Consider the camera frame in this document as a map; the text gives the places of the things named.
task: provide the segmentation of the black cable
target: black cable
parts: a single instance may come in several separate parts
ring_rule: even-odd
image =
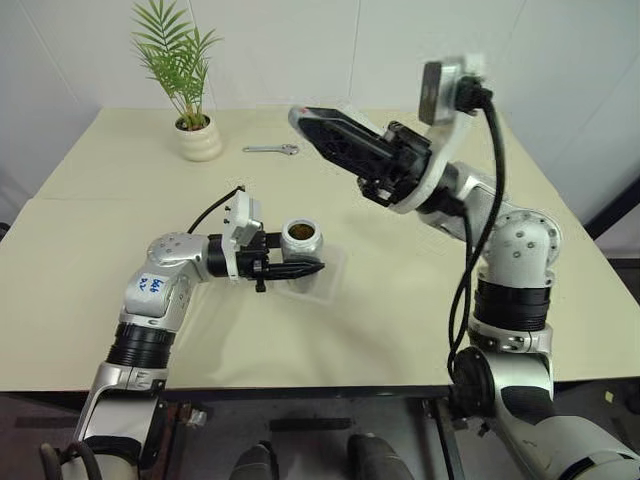
[[[43,443],[40,445],[38,452],[40,453],[45,480],[62,480],[60,459],[54,448],[48,443]]]
[[[96,456],[91,450],[91,447],[84,442],[73,442],[65,452],[67,457],[71,457],[73,453],[77,453],[84,463],[84,468],[87,471],[88,480],[102,480],[102,473],[100,473],[100,467]]]
[[[462,224],[464,225],[464,245],[465,245],[465,249],[464,249],[464,267],[465,270],[467,269],[467,267],[469,266],[469,263],[471,262],[471,255],[473,253],[473,240],[472,240],[472,236],[473,236],[473,232],[471,231],[471,219],[469,218],[469,212],[467,211],[466,208],[464,208],[462,210]],[[460,295],[462,295],[462,292],[464,291],[464,309],[463,309],[463,320],[464,318],[468,318],[469,317],[469,312],[471,310],[471,276],[468,277],[467,279],[468,281],[463,285],[462,282],[460,282],[458,284],[458,287],[456,289],[456,293],[454,295],[454,303],[458,303],[460,301]],[[454,309],[451,309],[451,311],[449,312],[449,348],[452,349],[453,345],[455,344],[455,339],[453,336],[453,330],[454,330],[454,326],[455,326],[455,311]],[[458,330],[458,333],[456,334],[456,338],[460,335],[460,330]]]
[[[452,319],[455,321],[456,312],[458,310],[458,303],[460,302],[460,297],[462,296],[463,290],[466,289],[467,285],[471,283],[471,274],[473,269],[475,268],[480,256],[482,255],[482,251],[491,235],[491,230],[495,225],[496,218],[498,218],[498,213],[500,212],[500,206],[502,205],[502,199],[504,197],[504,186],[505,186],[505,178],[506,178],[506,168],[505,168],[505,155],[504,155],[504,143],[502,140],[502,133],[500,132],[500,125],[498,123],[498,115],[496,114],[496,110],[491,102],[491,98],[489,95],[484,95],[481,99],[481,108],[484,111],[485,118],[487,120],[487,124],[489,126],[489,132],[491,134],[491,140],[493,142],[493,156],[495,160],[495,168],[496,168],[496,190],[495,197],[493,199],[493,203],[491,204],[491,210],[489,211],[489,215],[487,217],[487,222],[482,229],[482,233],[480,234],[480,238],[478,238],[478,242],[475,245],[475,249],[473,254],[471,255],[470,261],[467,263],[467,267],[465,268],[464,273],[462,274],[462,278],[460,279],[460,283],[458,284],[458,288],[456,289],[456,293],[453,298],[453,303],[451,305],[451,312],[449,315],[449,322],[451,324]],[[458,348],[462,344],[462,340],[464,338],[464,334],[467,330],[467,326],[469,324],[469,311],[465,310],[465,313],[462,318],[462,322],[460,324],[460,329],[458,331],[457,337],[454,339],[453,345],[450,345],[449,358],[447,359],[447,370],[449,371],[449,376],[453,380],[453,363],[458,352]]]
[[[187,230],[187,233],[193,233],[194,230],[198,227],[198,225],[200,225],[202,220],[204,220],[207,215],[209,215],[211,212],[213,212],[216,208],[218,208],[223,203],[225,203],[228,200],[230,200],[236,194],[236,192],[238,190],[242,190],[244,192],[244,185],[240,185],[239,187],[234,188],[229,193],[227,193],[224,197],[222,197],[220,200],[216,201],[213,205],[211,205],[204,212],[202,212],[200,214],[200,216],[198,218],[196,218],[195,222],[193,222],[193,224],[189,227],[189,230]]]

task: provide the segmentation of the potted plant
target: potted plant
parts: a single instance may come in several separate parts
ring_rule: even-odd
[[[207,76],[207,49],[218,40],[214,30],[201,35],[186,10],[176,10],[174,1],[148,0],[148,7],[135,4],[134,20],[143,31],[133,32],[133,42],[142,66],[169,96],[180,117],[175,122],[182,154],[188,160],[207,161],[222,151],[220,133],[202,111]]]

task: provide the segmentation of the floor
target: floor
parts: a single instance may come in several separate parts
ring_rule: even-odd
[[[580,414],[640,451],[640,415],[630,413],[625,399],[638,391],[633,381],[600,381],[560,392],[562,414]],[[610,392],[607,401],[605,393]],[[283,479],[342,480],[347,477],[345,446],[352,433],[374,432],[402,457],[416,479],[447,478],[435,423],[415,402],[395,397],[327,400],[219,401],[205,404],[209,421],[190,429],[179,465],[185,480],[227,479],[237,457],[254,442],[270,440]],[[0,396],[0,478],[42,479],[37,446],[47,441],[66,445],[73,432],[73,413]],[[340,430],[273,431],[283,418],[339,418]],[[495,435],[478,437],[480,422],[471,420],[456,433],[467,479],[522,475]]]

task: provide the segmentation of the white pot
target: white pot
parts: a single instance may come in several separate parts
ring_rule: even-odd
[[[176,126],[178,142],[180,143],[180,153],[187,160],[192,162],[208,162],[213,160],[222,152],[222,139],[218,127],[209,117],[209,124],[200,130],[192,132],[181,130]]]
[[[322,254],[322,232],[313,220],[297,218],[289,220],[282,226],[280,249],[282,259],[287,260],[320,260]],[[289,280],[289,286],[298,293],[308,293],[318,279],[317,274]]]

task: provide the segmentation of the sticker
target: sticker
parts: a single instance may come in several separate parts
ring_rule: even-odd
[[[162,293],[165,285],[165,277],[155,277],[152,275],[142,275],[138,279],[138,289],[145,293]]]

